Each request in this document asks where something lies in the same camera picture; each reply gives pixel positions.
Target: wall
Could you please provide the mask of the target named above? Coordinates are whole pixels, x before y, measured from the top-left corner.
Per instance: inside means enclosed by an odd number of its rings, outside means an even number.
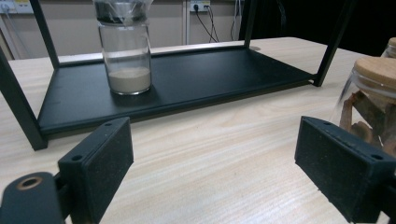
[[[101,51],[92,0],[41,0],[40,3],[58,55]],[[234,0],[211,1],[214,23],[221,42],[232,40],[234,4]],[[153,48],[209,42],[209,35],[203,25],[195,13],[190,13],[188,9],[190,0],[154,0],[149,11],[149,35]],[[210,31],[208,13],[200,12],[199,16]],[[10,18],[23,42],[22,44],[17,38],[10,20],[3,15],[2,20],[17,51],[16,57],[47,57],[48,53],[34,16],[11,14]]]

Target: cork lid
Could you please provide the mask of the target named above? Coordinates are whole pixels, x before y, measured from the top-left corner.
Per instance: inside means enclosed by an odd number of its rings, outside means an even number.
[[[396,48],[396,37],[391,38],[388,44]]]
[[[363,57],[355,62],[355,83],[364,92],[396,103],[396,59]]]

